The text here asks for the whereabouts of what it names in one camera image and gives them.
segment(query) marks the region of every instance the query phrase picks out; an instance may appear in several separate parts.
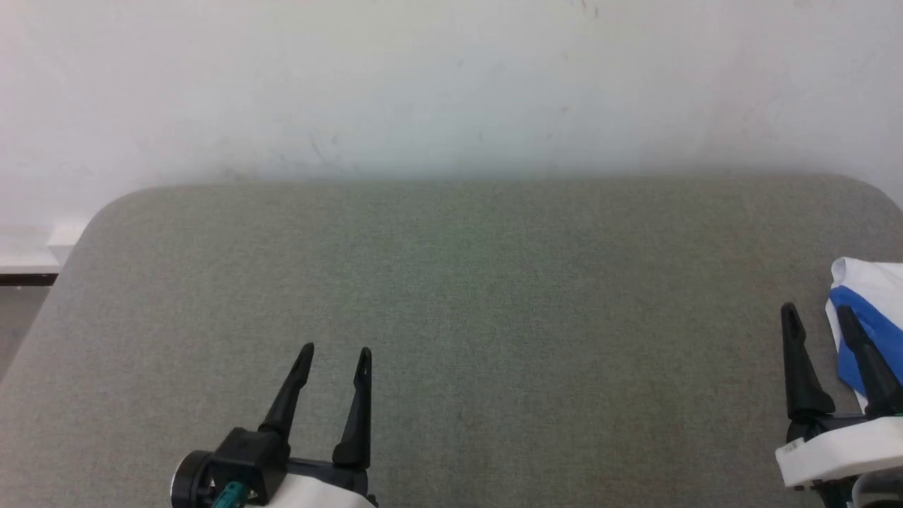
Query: white and blue cloth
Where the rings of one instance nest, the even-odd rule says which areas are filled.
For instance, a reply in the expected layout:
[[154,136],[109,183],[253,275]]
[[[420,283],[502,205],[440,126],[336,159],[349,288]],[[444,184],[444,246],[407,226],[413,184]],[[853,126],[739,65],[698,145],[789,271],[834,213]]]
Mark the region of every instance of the white and blue cloth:
[[852,308],[897,379],[903,380],[903,264],[840,258],[831,273],[834,282],[825,312],[837,346],[837,374],[856,391],[864,410],[865,387],[856,358],[843,341],[836,309]]

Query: teal connector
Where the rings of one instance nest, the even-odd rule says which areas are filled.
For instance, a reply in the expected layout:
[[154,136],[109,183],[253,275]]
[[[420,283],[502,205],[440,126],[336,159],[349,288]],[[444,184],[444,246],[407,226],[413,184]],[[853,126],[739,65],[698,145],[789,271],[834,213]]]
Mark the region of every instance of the teal connector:
[[247,487],[239,482],[229,482],[210,508],[244,508],[247,504]]

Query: blue fabric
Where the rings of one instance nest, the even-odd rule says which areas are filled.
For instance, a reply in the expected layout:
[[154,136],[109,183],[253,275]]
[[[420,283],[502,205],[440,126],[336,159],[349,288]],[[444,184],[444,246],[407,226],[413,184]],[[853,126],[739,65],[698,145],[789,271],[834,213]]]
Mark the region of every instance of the blue fabric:
[[[869,338],[878,346],[878,351],[898,380],[903,380],[903,330],[894,325],[884,314],[878,312],[872,304],[848,287],[839,286],[831,290],[831,303],[834,309],[839,306],[850,306],[862,323],[862,328]],[[859,374],[859,365],[846,341],[841,340],[837,355],[837,375],[851,388],[865,395],[865,386]]]

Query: gray floor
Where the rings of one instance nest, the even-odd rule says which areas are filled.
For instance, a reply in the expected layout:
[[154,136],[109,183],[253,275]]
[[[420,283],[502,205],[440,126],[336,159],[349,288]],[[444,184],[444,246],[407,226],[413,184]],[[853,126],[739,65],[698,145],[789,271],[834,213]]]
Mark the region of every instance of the gray floor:
[[0,381],[50,290],[49,287],[0,287]]

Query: gray fabric surface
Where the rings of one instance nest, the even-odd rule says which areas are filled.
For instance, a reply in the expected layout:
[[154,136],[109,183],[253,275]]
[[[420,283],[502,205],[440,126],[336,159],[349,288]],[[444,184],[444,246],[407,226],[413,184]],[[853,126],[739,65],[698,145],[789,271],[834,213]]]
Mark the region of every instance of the gray fabric surface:
[[778,311],[903,212],[836,177],[249,184],[137,193],[89,225],[0,385],[9,506],[165,506],[190,450],[317,353],[293,454],[326,458],[374,354],[383,506],[818,506],[785,490]]
[[49,291],[49,287],[0,287],[0,381]]

